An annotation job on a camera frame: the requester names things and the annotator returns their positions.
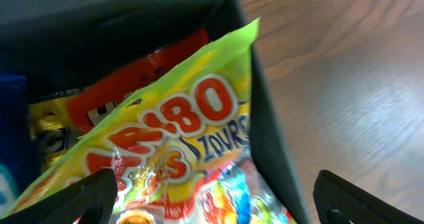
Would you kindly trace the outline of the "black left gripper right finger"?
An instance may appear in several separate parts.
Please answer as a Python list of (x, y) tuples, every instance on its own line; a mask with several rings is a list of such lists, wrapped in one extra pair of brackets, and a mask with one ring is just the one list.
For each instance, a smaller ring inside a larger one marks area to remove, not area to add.
[(423, 224), (328, 170), (319, 172), (313, 199), (324, 224)]

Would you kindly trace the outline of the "Haribo gummy worms bag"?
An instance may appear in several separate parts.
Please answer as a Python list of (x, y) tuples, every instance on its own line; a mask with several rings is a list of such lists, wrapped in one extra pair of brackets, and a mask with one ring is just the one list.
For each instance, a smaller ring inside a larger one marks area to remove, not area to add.
[(108, 223), (293, 223), (250, 148), (259, 22), (211, 42), (136, 90), (21, 195), (5, 217), (106, 168)]

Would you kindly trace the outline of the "red candy bag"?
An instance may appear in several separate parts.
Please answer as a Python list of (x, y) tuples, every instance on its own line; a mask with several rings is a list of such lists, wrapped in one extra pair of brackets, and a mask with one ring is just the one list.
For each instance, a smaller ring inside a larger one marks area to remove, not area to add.
[(75, 128), (88, 133), (134, 91), (155, 82), (207, 43), (207, 31), (201, 28), (102, 78), (67, 102)]

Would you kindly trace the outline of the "black gift box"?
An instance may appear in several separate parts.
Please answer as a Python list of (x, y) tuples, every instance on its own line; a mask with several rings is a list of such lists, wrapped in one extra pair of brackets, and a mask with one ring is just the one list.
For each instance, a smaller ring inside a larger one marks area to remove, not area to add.
[[(26, 78), (27, 102), (74, 98), (127, 64), (201, 28), (211, 43), (248, 24), (237, 0), (1, 0), (1, 71)], [(293, 223), (307, 223), (254, 42), (252, 159)]]

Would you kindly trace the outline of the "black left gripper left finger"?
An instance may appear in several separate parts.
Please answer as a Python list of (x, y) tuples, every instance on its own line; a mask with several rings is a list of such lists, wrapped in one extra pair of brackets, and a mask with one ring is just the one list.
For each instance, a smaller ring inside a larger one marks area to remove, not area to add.
[(102, 169), (1, 220), (1, 224), (108, 224), (117, 197), (112, 169)]

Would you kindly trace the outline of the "blue Oreo cookie pack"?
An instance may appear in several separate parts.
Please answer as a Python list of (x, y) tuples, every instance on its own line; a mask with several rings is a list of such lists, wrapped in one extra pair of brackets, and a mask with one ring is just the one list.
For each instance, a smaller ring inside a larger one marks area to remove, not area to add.
[(38, 148), (30, 137), (26, 90), (24, 76), (1, 74), (1, 212), (41, 173)]

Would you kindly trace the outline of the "yellow snack bag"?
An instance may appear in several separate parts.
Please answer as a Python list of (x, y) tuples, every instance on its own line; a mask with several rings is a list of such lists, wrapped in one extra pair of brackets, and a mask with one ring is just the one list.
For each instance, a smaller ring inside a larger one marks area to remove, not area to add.
[(81, 136), (66, 106), (72, 98), (71, 95), (29, 105), (30, 134), (38, 147), (43, 172), (59, 161)]

